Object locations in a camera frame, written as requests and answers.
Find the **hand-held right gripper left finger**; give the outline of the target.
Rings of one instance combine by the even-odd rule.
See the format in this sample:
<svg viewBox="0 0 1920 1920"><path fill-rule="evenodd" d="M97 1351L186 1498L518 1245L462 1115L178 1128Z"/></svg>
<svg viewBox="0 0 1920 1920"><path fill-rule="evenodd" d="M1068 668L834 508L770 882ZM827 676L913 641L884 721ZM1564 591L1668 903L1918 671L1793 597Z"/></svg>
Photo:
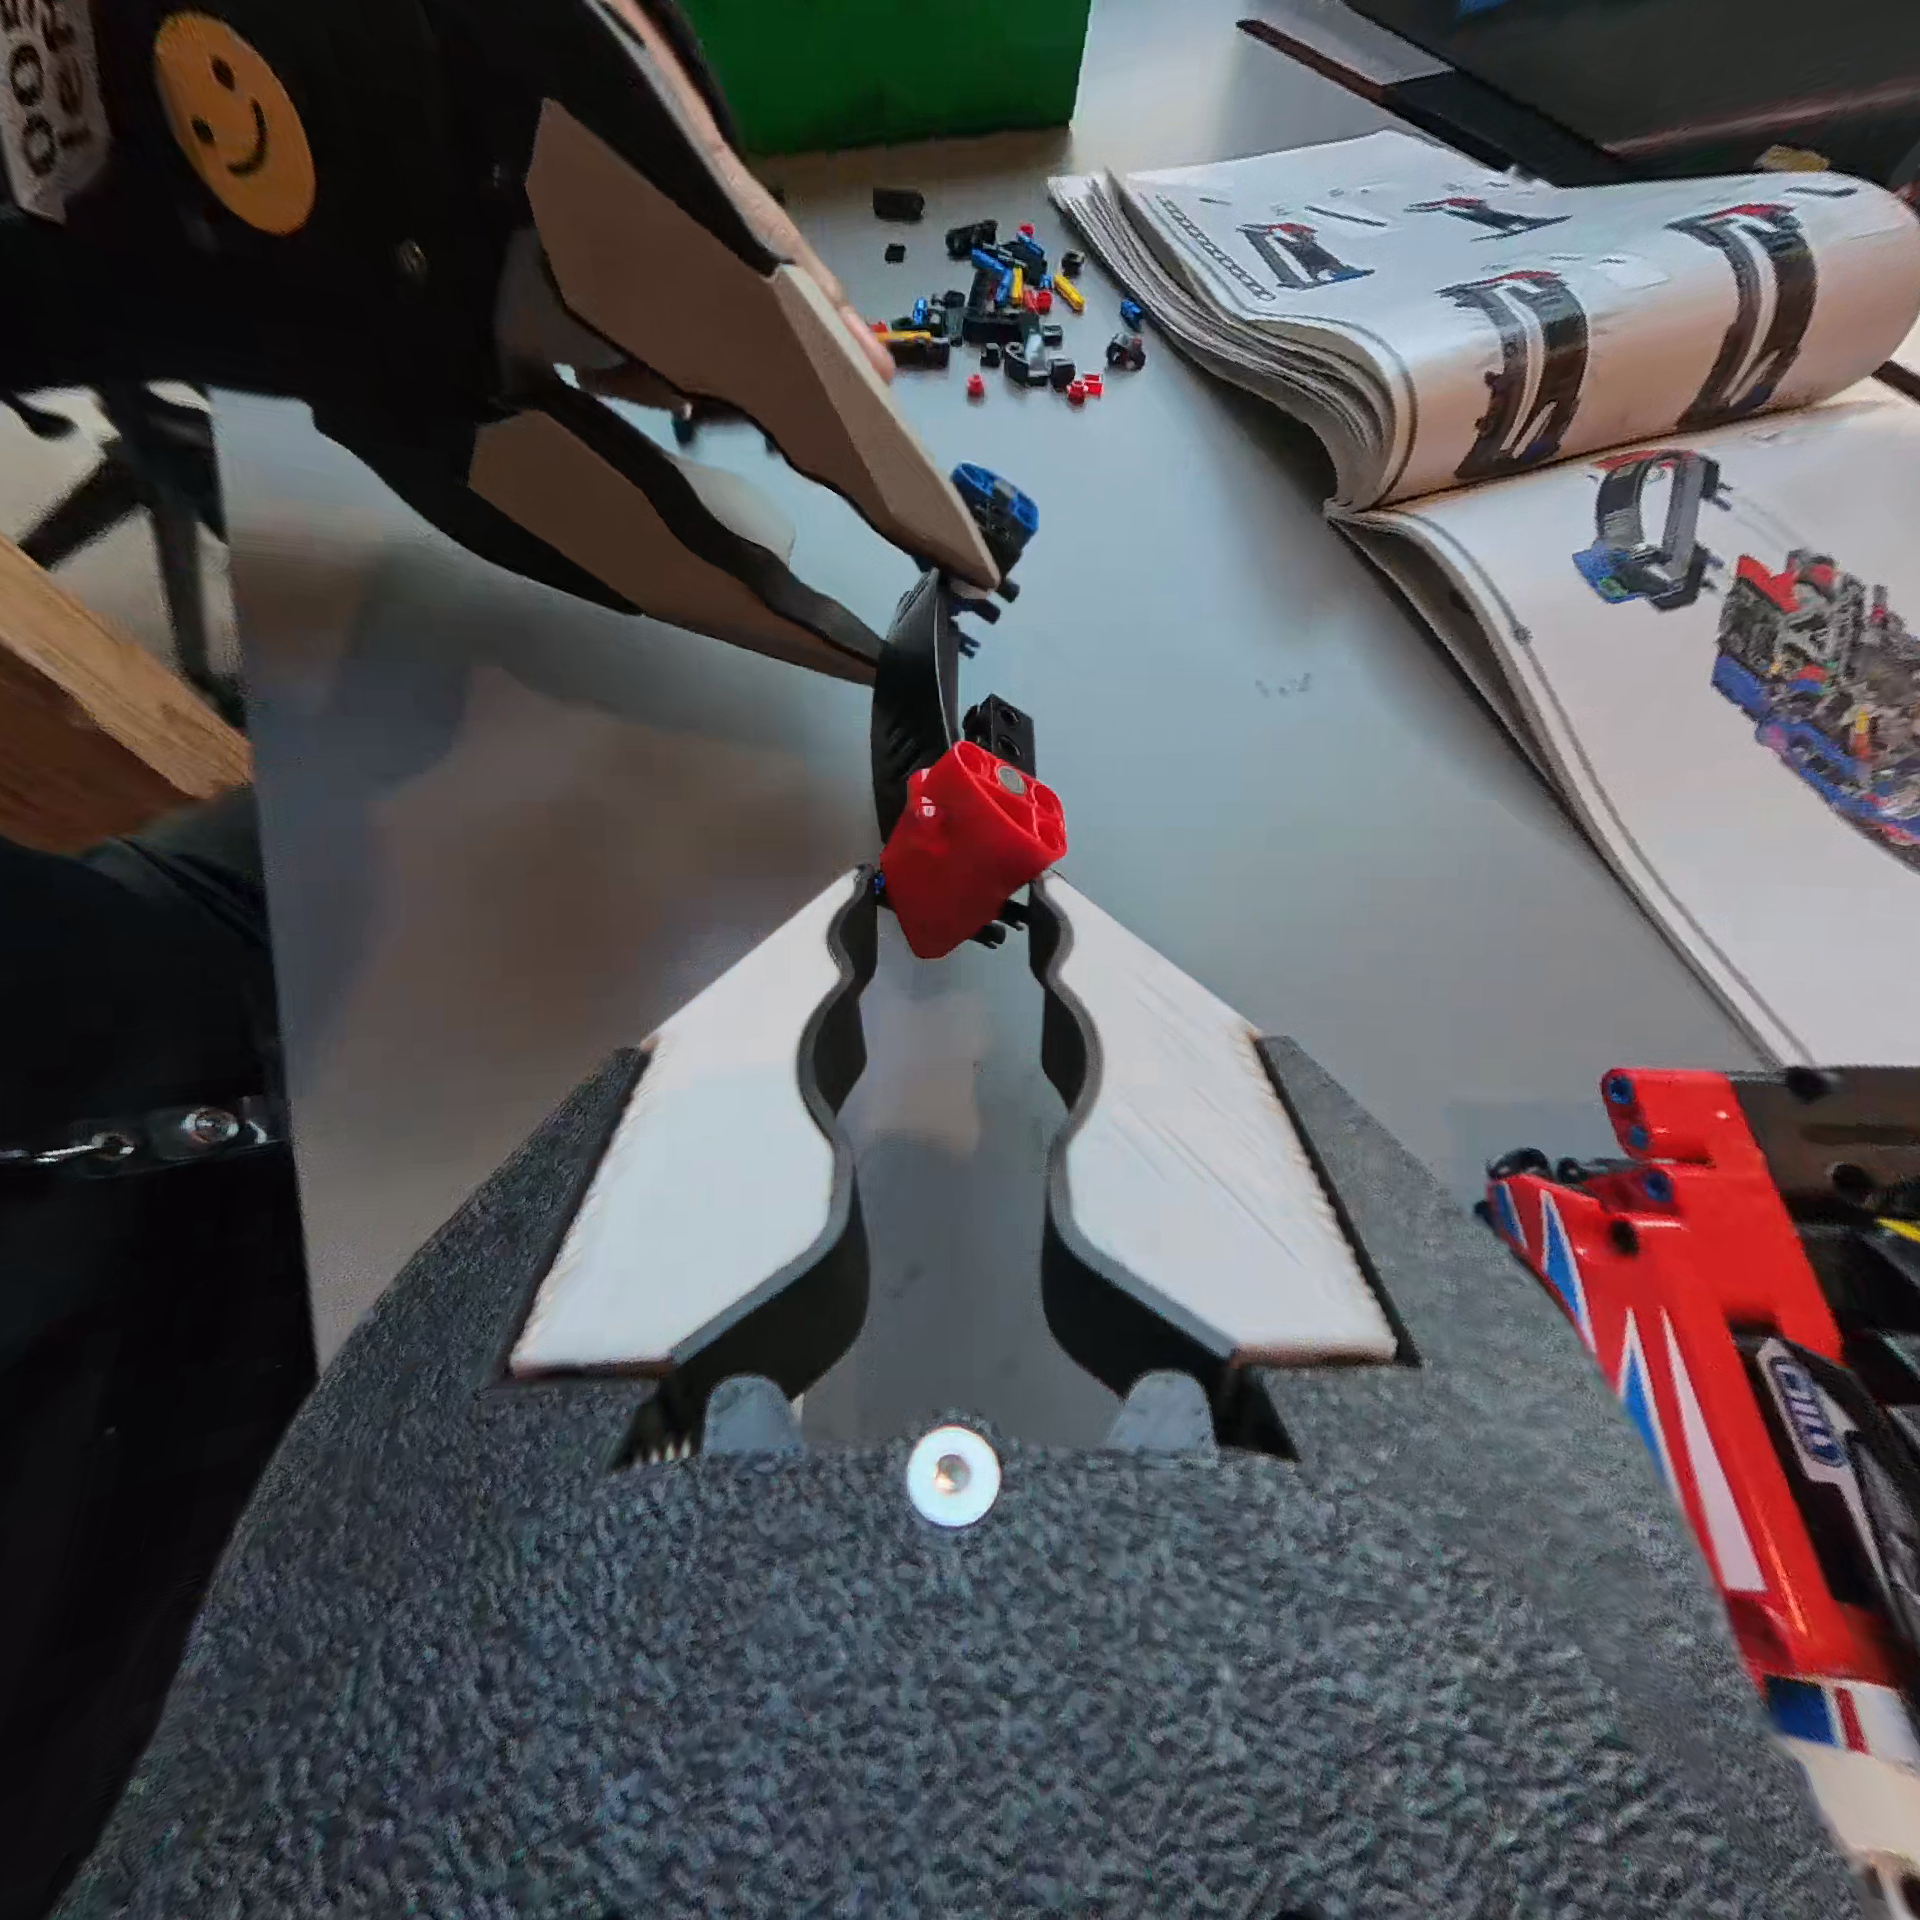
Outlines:
<svg viewBox="0 0 1920 1920"><path fill-rule="evenodd" d="M851 1346L866 1245L838 1113L864 1069L874 872L845 872L641 1045L508 1348L516 1384L730 1371L801 1394Z"/></svg>

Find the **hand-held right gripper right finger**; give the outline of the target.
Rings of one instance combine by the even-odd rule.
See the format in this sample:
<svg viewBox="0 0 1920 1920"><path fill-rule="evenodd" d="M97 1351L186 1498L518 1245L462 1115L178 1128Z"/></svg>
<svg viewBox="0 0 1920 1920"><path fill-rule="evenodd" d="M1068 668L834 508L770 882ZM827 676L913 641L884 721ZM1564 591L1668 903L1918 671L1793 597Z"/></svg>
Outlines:
<svg viewBox="0 0 1920 1920"><path fill-rule="evenodd" d="M1040 1064L1064 1101L1040 1287L1068 1357L1116 1394L1400 1361L1257 1029L1066 877L1032 900Z"/></svg>

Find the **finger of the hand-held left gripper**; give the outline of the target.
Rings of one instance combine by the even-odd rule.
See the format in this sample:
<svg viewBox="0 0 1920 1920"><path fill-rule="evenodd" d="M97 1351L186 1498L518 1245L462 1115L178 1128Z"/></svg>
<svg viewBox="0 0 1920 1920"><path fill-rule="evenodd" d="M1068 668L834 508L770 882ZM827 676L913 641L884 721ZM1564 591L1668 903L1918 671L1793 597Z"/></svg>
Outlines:
<svg viewBox="0 0 1920 1920"><path fill-rule="evenodd" d="M537 405L482 425L468 492L616 607L834 681L875 681L881 637L741 536L674 456L608 407Z"/></svg>
<svg viewBox="0 0 1920 1920"><path fill-rule="evenodd" d="M683 399L755 420L892 547L998 586L972 512L813 276L752 265L561 104L541 105L525 197L572 317Z"/></svg>

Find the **black panel toy brick assembly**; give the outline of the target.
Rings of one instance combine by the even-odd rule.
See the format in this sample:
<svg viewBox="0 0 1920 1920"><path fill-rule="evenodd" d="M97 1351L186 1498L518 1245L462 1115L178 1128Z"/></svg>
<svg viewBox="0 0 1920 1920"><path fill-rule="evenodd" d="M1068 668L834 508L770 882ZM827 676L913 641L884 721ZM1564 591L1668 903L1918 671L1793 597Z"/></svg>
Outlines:
<svg viewBox="0 0 1920 1920"><path fill-rule="evenodd" d="M962 666L976 657L966 620L994 621L1018 601L1014 572L1040 509L984 464L955 464L952 483L998 581L973 591L928 568L881 641L870 697L870 892L926 961L1001 945L1027 922L1021 895L1068 848L1066 805L1040 780L1034 716L994 692L962 697Z"/></svg>

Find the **grey desk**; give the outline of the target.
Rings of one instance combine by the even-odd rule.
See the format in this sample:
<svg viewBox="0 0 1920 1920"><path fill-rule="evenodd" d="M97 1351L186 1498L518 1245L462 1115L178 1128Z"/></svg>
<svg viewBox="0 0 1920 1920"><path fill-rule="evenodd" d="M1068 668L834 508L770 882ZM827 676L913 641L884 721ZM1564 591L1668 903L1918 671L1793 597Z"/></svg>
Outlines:
<svg viewBox="0 0 1920 1920"><path fill-rule="evenodd" d="M1604 1151L1610 1065L1752 1065L1357 551L1313 439L1160 340L1072 409L913 373L1040 504L976 681L1068 877L1448 1187ZM214 401L323 1363L613 1047L874 850L857 688L521 583L293 402Z"/></svg>

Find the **person's left hand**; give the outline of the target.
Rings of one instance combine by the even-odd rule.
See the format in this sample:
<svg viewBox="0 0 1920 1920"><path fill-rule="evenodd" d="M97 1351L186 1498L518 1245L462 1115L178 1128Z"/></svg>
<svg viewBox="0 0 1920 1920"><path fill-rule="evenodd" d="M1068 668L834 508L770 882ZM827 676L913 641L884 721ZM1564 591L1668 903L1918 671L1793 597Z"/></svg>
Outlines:
<svg viewBox="0 0 1920 1920"><path fill-rule="evenodd" d="M756 178L737 148L730 105L681 8L670 2L613 2L611 8L641 40L689 140L725 185L725 194L744 223L765 249L778 255L782 264L797 267L816 287L881 380L894 380L894 360L874 327L794 224L782 202Z"/></svg>

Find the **pile of loose toy bricks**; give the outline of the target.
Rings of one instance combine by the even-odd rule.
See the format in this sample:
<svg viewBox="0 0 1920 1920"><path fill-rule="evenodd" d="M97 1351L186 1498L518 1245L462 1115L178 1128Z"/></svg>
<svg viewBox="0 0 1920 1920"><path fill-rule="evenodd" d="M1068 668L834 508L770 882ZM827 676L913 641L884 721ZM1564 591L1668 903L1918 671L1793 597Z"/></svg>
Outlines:
<svg viewBox="0 0 1920 1920"><path fill-rule="evenodd" d="M958 373L972 405L1004 378L1020 394L1053 394L1082 409L1145 371L1138 297L1120 292L1101 307L1090 251L1057 244L1032 220L962 220L936 251L898 234L881 259L922 279L901 281L896 311L869 320L866 333L902 373Z"/></svg>

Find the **green box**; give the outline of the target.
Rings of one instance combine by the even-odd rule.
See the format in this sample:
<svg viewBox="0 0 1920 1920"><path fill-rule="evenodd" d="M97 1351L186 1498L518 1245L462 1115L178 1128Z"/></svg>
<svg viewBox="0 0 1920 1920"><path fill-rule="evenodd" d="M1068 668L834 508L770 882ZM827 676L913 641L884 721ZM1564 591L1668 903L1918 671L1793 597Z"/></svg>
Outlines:
<svg viewBox="0 0 1920 1920"><path fill-rule="evenodd" d="M686 2L755 159L1070 123L1090 2Z"/></svg>

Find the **black chair base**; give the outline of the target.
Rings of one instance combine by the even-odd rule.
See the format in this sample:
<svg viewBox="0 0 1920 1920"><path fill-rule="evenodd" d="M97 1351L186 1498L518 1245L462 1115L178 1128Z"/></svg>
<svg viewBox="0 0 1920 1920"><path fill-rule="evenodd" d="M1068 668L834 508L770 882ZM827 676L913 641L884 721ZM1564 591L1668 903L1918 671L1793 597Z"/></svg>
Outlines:
<svg viewBox="0 0 1920 1920"><path fill-rule="evenodd" d="M52 396L56 392L14 392L4 394L4 405L36 441L89 436L97 453L92 467L30 522L14 545L34 565L58 570L118 525L144 522L157 565L174 668L222 721L245 731L250 709L243 681L213 659L213 597L204 539L226 547L228 531L204 389L190 389L186 401L157 392L152 381L125 380L72 392L92 405L104 435L51 407Z"/></svg>

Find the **red blue toy brick car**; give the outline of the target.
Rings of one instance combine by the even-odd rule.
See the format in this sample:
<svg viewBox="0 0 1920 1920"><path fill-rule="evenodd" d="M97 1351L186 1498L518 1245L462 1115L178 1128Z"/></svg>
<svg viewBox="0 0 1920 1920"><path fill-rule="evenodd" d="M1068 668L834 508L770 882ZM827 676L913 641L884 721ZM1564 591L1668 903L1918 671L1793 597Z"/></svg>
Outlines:
<svg viewBox="0 0 1920 1920"><path fill-rule="evenodd" d="M1684 1514L1869 1916L1918 1903L1918 1069L1614 1069L1614 1160L1496 1160Z"/></svg>

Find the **open building instruction booklet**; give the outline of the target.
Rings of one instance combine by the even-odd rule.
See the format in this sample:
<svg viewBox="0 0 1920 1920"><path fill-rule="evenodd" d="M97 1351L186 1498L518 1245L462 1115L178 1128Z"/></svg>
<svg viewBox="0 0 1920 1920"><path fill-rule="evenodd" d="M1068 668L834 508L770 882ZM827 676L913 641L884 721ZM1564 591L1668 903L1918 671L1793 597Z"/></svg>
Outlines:
<svg viewBox="0 0 1920 1920"><path fill-rule="evenodd" d="M1778 1065L1918 1060L1915 216L1838 175L1556 185L1403 133L1046 185L1305 425L1622 888Z"/></svg>

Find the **black printed box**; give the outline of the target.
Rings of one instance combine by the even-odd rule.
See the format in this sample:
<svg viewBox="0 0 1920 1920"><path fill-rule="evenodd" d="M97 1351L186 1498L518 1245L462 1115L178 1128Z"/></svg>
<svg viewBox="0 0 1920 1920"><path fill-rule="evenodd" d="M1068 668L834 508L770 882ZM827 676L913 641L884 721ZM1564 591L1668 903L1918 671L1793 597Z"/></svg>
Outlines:
<svg viewBox="0 0 1920 1920"><path fill-rule="evenodd" d="M1268 2L1238 29L1555 185L1806 164L1915 202L1915 2Z"/></svg>

